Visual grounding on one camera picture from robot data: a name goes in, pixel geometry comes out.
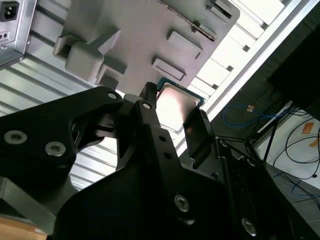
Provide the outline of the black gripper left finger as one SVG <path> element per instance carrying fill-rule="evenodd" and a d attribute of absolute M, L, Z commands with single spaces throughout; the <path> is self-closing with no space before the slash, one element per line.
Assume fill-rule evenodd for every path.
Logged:
<path fill-rule="evenodd" d="M 117 140 L 120 168 L 144 164 L 155 185 L 187 212 L 183 167 L 156 114 L 157 87 L 123 99 L 99 86 L 0 119 L 0 200 L 35 224 L 56 224 L 79 192 L 66 189 L 77 154 Z"/>

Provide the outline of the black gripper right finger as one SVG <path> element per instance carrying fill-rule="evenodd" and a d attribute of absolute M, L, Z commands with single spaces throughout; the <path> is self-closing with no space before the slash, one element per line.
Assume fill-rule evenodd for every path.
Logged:
<path fill-rule="evenodd" d="M 196 109 L 183 124 L 193 168 L 220 187 L 201 197 L 204 233 L 219 240 L 297 240 L 300 216 L 277 188 L 265 164 L 236 159 L 216 137 L 206 113 Z"/>

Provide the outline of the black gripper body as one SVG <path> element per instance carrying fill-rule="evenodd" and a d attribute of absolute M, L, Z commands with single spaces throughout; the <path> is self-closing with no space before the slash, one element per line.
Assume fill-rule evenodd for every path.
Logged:
<path fill-rule="evenodd" d="M 145 164 L 127 166 L 71 197 L 58 213 L 58 240 L 239 240 L 223 185 L 183 168 L 189 209 L 156 186 Z"/>

